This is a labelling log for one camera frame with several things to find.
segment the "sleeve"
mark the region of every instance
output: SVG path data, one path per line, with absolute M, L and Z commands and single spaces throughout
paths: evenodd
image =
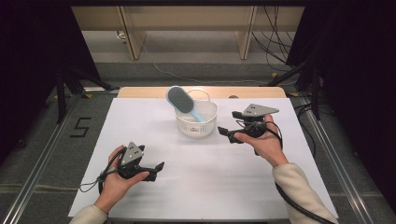
M 324 206 L 319 196 L 309 186 L 304 171 L 294 163 L 279 165 L 273 169 L 275 182 L 285 193 L 304 209 L 338 223 L 335 216 Z M 291 223 L 317 223 L 286 203 Z
M 107 214 L 95 205 L 90 205 L 81 209 L 70 221 L 70 224 L 103 224 L 106 220 Z

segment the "brush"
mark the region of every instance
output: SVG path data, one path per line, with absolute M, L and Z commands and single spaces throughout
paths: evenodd
M 191 114 L 198 122 L 205 122 L 205 119 L 194 110 L 194 101 L 179 86 L 172 86 L 166 92 L 166 99 L 176 110 L 184 114 Z

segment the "wrist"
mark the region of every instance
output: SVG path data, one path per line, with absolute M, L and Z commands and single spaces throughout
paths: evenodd
M 93 205 L 102 210 L 104 213 L 108 214 L 108 212 L 110 212 L 111 208 L 113 208 L 116 203 L 117 202 L 106 200 L 104 197 L 99 196 Z
M 285 154 L 278 155 L 276 157 L 271 158 L 268 162 L 275 168 L 278 165 L 289 163 L 288 159 L 286 158 Z

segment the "person's right hand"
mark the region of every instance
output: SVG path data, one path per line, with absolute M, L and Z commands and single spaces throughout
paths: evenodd
M 271 115 L 265 115 L 265 122 L 274 122 Z M 277 133 L 277 128 L 273 123 L 266 123 L 267 128 Z M 258 138 L 250 137 L 245 133 L 236 133 L 234 135 L 236 139 L 244 143 L 248 143 L 254 147 L 256 152 L 263 158 L 265 158 L 273 167 L 288 163 L 288 159 L 282 151 L 279 140 L 270 132 L 265 132 Z

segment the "person's left hand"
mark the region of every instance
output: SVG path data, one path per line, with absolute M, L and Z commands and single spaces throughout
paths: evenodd
M 111 161 L 117 152 L 123 148 L 124 146 L 117 147 L 108 157 L 108 161 Z M 110 167 L 117 167 L 119 159 L 120 157 L 117 157 Z M 129 179 L 122 178 L 117 172 L 107 175 L 102 193 L 93 205 L 107 214 L 125 196 L 131 186 L 144 180 L 148 175 L 149 172 L 142 172 Z

